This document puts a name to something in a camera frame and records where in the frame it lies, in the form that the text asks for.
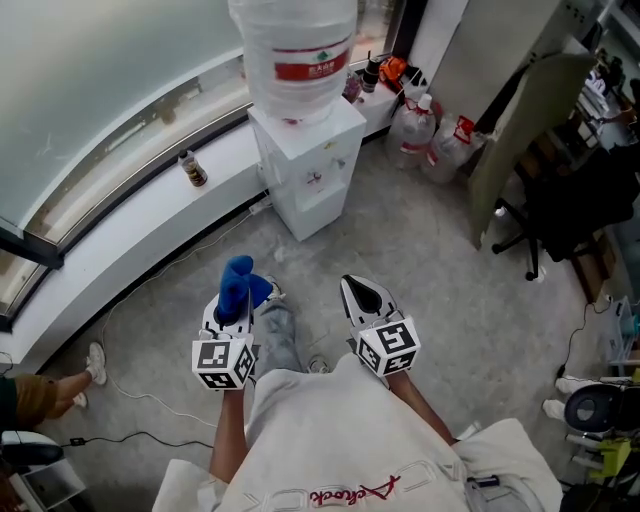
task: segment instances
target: white marker cube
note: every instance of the white marker cube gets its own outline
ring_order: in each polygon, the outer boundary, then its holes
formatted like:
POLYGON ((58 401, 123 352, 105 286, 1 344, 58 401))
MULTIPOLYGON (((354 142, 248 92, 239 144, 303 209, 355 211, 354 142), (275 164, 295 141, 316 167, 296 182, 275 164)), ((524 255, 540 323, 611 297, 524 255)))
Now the white marker cube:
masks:
POLYGON ((207 389, 243 389, 256 359, 253 336, 198 340, 191 349, 191 371, 207 389))
POLYGON ((410 369, 420 347, 413 319, 407 317, 360 331, 357 354, 373 373, 384 377, 410 369))

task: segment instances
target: sleeve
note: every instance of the sleeve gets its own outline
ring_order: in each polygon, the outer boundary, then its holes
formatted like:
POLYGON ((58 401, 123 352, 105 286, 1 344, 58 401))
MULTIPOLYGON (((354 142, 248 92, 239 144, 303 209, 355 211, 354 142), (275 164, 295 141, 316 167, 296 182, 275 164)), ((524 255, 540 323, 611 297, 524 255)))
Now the sleeve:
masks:
POLYGON ((191 462, 173 459, 162 480, 152 512, 213 512, 227 484, 191 462))
POLYGON ((530 510, 560 510, 562 488, 518 420, 499 421, 452 448, 470 476, 497 475, 530 510))

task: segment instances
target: yellow-green object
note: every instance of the yellow-green object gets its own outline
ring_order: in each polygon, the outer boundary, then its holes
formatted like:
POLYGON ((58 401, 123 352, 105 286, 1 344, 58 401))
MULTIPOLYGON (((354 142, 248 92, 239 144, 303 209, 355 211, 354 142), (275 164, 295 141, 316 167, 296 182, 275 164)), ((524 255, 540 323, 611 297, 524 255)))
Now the yellow-green object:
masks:
POLYGON ((631 453, 629 439, 606 439, 598 445, 600 454, 604 457, 603 468, 600 471, 589 472, 591 478, 607 478, 617 476, 631 453))

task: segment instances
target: beige partition panel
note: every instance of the beige partition panel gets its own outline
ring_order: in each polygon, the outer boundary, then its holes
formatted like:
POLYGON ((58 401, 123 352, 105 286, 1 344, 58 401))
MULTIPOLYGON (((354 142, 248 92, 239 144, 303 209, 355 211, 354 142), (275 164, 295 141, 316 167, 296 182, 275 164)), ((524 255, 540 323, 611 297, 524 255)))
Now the beige partition panel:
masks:
POLYGON ((518 159, 538 135, 567 120, 594 63, 590 55, 554 55, 533 64, 522 77, 469 180, 476 247, 482 245, 495 202, 518 159))

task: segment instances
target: window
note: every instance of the window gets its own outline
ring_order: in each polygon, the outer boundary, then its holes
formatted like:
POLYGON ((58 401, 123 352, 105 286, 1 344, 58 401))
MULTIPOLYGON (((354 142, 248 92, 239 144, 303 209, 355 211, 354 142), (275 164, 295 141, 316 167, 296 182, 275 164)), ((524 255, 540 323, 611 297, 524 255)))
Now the window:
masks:
MULTIPOLYGON (((395 51, 415 3, 358 0, 352 61, 395 51)), ((227 0, 9 2, 0 63, 1 330, 54 256, 251 99, 227 0)))

